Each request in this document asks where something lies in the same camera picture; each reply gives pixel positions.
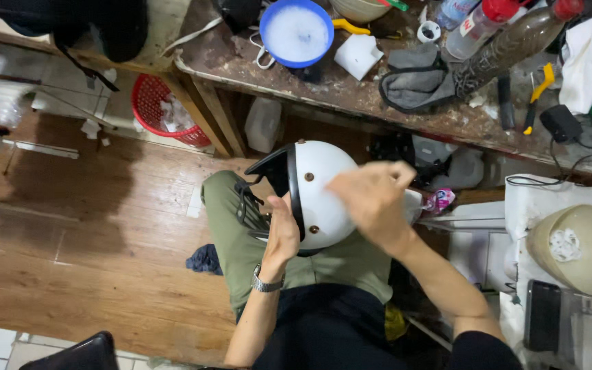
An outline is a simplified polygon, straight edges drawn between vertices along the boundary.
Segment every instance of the blue bowl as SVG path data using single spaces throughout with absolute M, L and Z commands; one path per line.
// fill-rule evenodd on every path
M 267 47 L 268 53 L 272 57 L 274 57 L 278 63 L 284 66 L 290 68 L 305 68 L 307 66 L 311 66 L 312 64 L 318 62 L 319 59 L 321 59 L 325 55 L 328 49 L 330 49 L 330 46 L 333 44 L 333 38 L 335 37 L 333 21 L 330 20 L 330 16 L 328 15 L 328 13 L 325 12 L 325 10 L 321 6 L 310 0 L 277 0 L 275 3 L 273 3 L 267 8 L 267 10 L 262 15 L 262 19 L 260 19 L 259 21 L 259 34 L 262 36 L 262 41 L 264 41 L 264 33 L 267 30 L 267 25 L 270 22 L 271 18 L 273 18 L 279 11 L 281 11 L 285 7 L 300 7 L 309 9 L 313 11 L 315 14 L 317 14 L 324 21 L 325 26 L 328 29 L 328 44 L 325 47 L 325 51 L 318 57 L 311 59 L 309 61 L 294 62 L 278 57 L 277 55 L 271 52 L 270 46 L 268 46 L 266 43 L 264 43 L 264 45 Z

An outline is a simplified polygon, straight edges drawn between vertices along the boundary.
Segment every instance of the table leg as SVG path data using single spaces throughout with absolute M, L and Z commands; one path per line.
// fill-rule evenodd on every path
M 234 155 L 245 158 L 246 145 L 243 142 L 242 135 L 239 133 L 234 116 L 230 112 L 229 102 L 221 101 L 214 86 L 206 80 L 193 77 L 193 84 L 198 89 L 209 111 L 214 115 L 223 134 L 225 134 L 225 138 L 230 143 Z
M 225 134 L 217 124 L 217 120 L 207 110 L 204 103 L 197 104 L 199 100 L 202 101 L 202 98 L 194 86 L 189 88 L 188 84 L 183 83 L 180 76 L 182 74 L 181 72 L 177 74 L 173 72 L 162 72 L 159 76 L 177 100 L 191 114 L 193 122 L 207 135 L 214 148 L 216 148 L 216 151 L 223 157 L 231 157 L 235 152 L 232 151 L 232 148 L 228 144 Z

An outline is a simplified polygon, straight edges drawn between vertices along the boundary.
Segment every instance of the brown liquid bottle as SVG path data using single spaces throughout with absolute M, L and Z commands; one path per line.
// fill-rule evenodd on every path
M 583 0 L 556 0 L 533 10 L 484 45 L 460 66 L 452 68 L 456 95 L 465 97 L 510 67 L 540 53 L 554 41 L 563 25 L 583 10 Z

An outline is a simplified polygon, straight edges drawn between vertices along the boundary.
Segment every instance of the laundry basket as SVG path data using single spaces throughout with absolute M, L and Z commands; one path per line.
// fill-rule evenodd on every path
M 159 77 L 141 74 L 132 90 L 132 110 L 138 122 L 155 135 L 175 138 L 194 147 L 211 144 L 207 135 L 195 125 L 187 130 L 168 132 L 161 127 L 161 101 L 168 101 L 170 89 Z

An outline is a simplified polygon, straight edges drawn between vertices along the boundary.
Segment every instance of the beige container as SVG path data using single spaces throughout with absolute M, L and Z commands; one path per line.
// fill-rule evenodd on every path
M 330 3 L 344 18 L 358 23 L 379 19 L 392 9 L 376 0 L 330 0 Z
M 579 260 L 558 262 L 552 257 L 549 237 L 559 229 L 574 230 L 580 240 Z M 556 280 L 592 295 L 592 206 L 572 206 L 545 217 L 529 232 L 527 250 Z

